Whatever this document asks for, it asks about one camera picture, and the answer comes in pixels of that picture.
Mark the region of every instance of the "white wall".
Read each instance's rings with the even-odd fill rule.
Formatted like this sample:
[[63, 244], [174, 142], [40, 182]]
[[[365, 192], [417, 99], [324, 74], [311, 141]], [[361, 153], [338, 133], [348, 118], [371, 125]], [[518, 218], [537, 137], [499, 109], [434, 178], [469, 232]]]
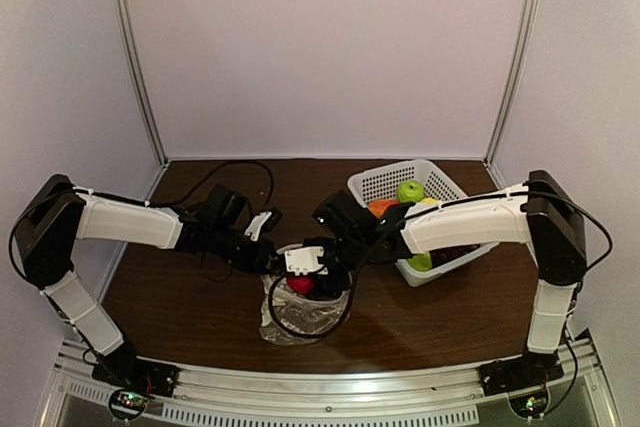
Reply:
[[[609, 227], [614, 254], [586, 278], [575, 319], [595, 338], [623, 425], [640, 407], [640, 0], [540, 0], [497, 166], [545, 168]], [[594, 258], [604, 242], [590, 232]]]
[[[10, 269], [13, 221], [55, 172], [142, 196], [154, 165], [112, 0], [0, 0], [0, 426], [32, 426], [60, 346], [61, 323]], [[75, 261], [97, 291], [111, 243]]]
[[129, 1], [171, 158], [482, 158], [522, 6]]

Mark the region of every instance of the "brown wooden surface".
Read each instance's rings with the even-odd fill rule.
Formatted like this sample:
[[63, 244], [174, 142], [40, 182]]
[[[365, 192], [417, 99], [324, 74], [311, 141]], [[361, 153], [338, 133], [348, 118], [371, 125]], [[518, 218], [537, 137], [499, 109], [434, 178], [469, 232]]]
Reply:
[[[276, 177], [272, 205], [285, 218], [269, 234], [276, 245], [325, 235], [311, 218], [354, 173], [389, 163], [365, 160], [268, 161]], [[479, 162], [437, 162], [468, 194], [494, 190]], [[215, 162], [174, 162], [154, 196], [180, 197]], [[225, 169], [219, 181], [253, 199], [267, 188], [251, 165]], [[226, 266], [207, 261], [210, 275]], [[394, 266], [369, 267], [360, 279], [350, 319], [314, 345], [278, 347], [258, 333], [262, 284], [234, 273], [224, 284], [203, 278], [199, 258], [130, 245], [104, 306], [141, 355], [230, 369], [341, 373], [429, 368], [517, 354], [524, 345], [536, 285], [526, 247], [500, 245], [436, 281], [411, 288]]]

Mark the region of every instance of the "metal bar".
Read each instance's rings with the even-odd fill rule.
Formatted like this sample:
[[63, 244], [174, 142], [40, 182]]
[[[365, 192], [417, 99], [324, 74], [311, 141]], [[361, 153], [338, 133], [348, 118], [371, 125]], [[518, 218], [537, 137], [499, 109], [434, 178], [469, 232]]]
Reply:
[[533, 32], [533, 24], [535, 22], [536, 12], [538, 10], [539, 0], [523, 0], [522, 12], [520, 14], [520, 25], [518, 27], [518, 36], [516, 38], [516, 44], [513, 50], [513, 56], [511, 58], [511, 65], [509, 67], [509, 74], [507, 76], [507, 82], [504, 92], [502, 94], [502, 102], [500, 104], [500, 111], [498, 112], [498, 118], [496, 119], [496, 125], [491, 135], [491, 141], [489, 143], [489, 149], [487, 150], [487, 156], [485, 163], [492, 167], [495, 162], [496, 155], [502, 137], [504, 135], [509, 114], [513, 107], [513, 102], [522, 75], [524, 67], [524, 60], [529, 46], [529, 40], [531, 33]]
[[158, 132], [158, 125], [156, 124], [153, 110], [151, 109], [151, 102], [149, 101], [149, 93], [144, 81], [144, 75], [142, 73], [142, 65], [140, 63], [140, 57], [138, 55], [138, 48], [136, 46], [136, 40], [133, 33], [133, 25], [131, 23], [131, 15], [129, 13], [129, 5], [127, 0], [115, 0], [116, 15], [118, 16], [118, 23], [120, 25], [120, 32], [122, 34], [122, 41], [124, 44], [124, 50], [126, 54], [127, 65], [129, 67], [129, 73], [131, 74], [131, 81], [133, 83], [133, 90], [136, 94], [136, 100], [138, 107], [140, 108], [140, 114], [142, 115], [142, 122], [144, 123], [151, 143], [151, 149], [156, 158], [156, 162], [161, 167], [164, 167], [167, 163], [167, 155], [162, 146], [160, 134]]

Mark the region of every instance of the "basket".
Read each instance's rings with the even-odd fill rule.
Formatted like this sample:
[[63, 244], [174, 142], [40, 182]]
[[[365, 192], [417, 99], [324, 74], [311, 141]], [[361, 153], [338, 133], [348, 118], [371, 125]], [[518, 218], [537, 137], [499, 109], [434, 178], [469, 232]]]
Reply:
[[[425, 195], [433, 199], [447, 202], [467, 197], [467, 194], [433, 162], [424, 159], [407, 160], [366, 170], [351, 176], [347, 185], [360, 205], [366, 207], [374, 200], [395, 199], [398, 186], [407, 180], [415, 180], [424, 185]], [[427, 272], [413, 269], [406, 260], [399, 260], [396, 266], [410, 286], [418, 287], [477, 259], [496, 245], [497, 242], [482, 244], [473, 252]]]

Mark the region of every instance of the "clear plastic bag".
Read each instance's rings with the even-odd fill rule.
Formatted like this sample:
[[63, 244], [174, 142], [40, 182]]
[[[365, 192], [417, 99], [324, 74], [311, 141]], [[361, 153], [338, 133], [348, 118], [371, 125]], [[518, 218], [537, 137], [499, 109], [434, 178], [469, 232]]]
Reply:
[[[286, 250], [300, 247], [291, 245], [280, 249], [282, 253]], [[264, 286], [264, 300], [260, 309], [262, 313], [262, 323], [260, 325], [260, 336], [276, 345], [301, 345], [317, 342], [318, 339], [303, 339], [288, 334], [278, 327], [271, 319], [269, 313], [268, 299], [269, 289], [278, 277], [269, 275], [262, 276]], [[308, 300], [296, 294], [289, 288], [286, 281], [282, 281], [276, 287], [273, 295], [273, 306], [280, 320], [286, 327], [296, 332], [304, 334], [320, 334], [334, 325], [347, 304], [348, 293], [344, 292], [340, 298], [331, 301]]]

